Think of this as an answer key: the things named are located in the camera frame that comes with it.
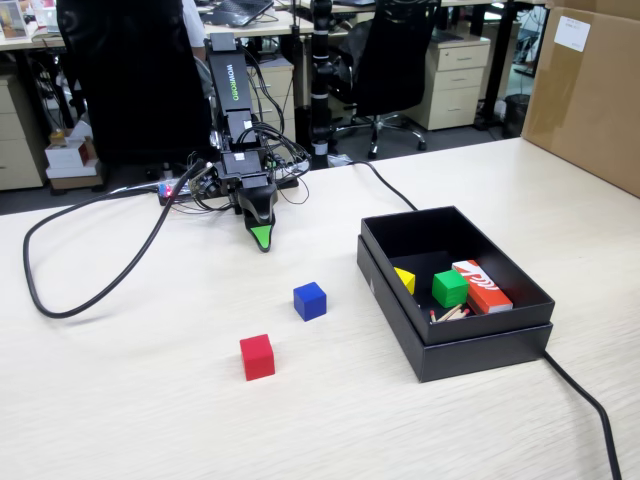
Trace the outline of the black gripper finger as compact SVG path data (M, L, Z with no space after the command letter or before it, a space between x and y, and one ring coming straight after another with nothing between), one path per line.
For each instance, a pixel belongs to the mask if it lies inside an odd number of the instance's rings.
M238 202L244 215L246 226L266 226L275 224L274 204L278 200L274 184L260 187L240 188Z
M260 224L251 214L244 217L245 227L255 240L259 250L263 253L271 249L271 240L275 221L267 224Z

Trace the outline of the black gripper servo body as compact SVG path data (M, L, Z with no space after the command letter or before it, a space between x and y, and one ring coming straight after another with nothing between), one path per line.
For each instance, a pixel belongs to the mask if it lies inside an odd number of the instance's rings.
M218 179L224 194L239 188L258 188L273 183L265 167L263 149L223 153L218 166Z

